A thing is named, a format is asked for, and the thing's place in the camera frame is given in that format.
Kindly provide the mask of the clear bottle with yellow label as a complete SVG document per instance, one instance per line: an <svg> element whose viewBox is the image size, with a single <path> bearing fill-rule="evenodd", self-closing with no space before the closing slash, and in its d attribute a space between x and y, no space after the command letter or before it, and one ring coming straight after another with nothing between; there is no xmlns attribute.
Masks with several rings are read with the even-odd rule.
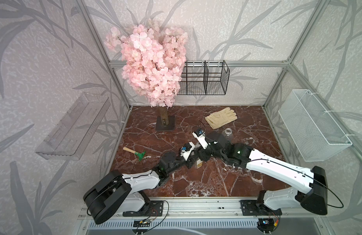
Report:
<svg viewBox="0 0 362 235"><path fill-rule="evenodd" d="M194 168L199 169L200 167L202 167L202 165L203 165L203 161L198 158L194 163Z"/></svg>

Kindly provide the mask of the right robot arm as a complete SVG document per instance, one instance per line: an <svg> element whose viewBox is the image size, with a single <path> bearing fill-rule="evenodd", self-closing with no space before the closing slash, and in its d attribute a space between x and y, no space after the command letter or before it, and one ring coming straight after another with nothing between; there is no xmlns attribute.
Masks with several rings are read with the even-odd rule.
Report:
<svg viewBox="0 0 362 235"><path fill-rule="evenodd" d="M257 171L289 185L277 191L261 191L257 208L276 211L282 208L303 208L317 215L328 213L328 184L326 171L319 166L301 167L270 157L251 146L232 144L222 134L202 130L193 132L199 147L194 152L202 161L221 159L226 165Z"/></svg>

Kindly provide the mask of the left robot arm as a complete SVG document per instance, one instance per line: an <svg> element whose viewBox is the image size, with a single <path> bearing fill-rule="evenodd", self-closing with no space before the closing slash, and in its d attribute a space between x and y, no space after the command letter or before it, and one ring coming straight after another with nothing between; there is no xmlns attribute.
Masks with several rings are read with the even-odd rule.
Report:
<svg viewBox="0 0 362 235"><path fill-rule="evenodd" d="M149 202L142 191L164 186L170 175L183 166L191 168L199 158L200 149L201 147L197 147L186 151L182 147L179 154L166 152L155 167L142 173L122 174L119 170L111 171L83 196L87 214L93 217L96 224L102 224L117 212L142 210Z"/></svg>

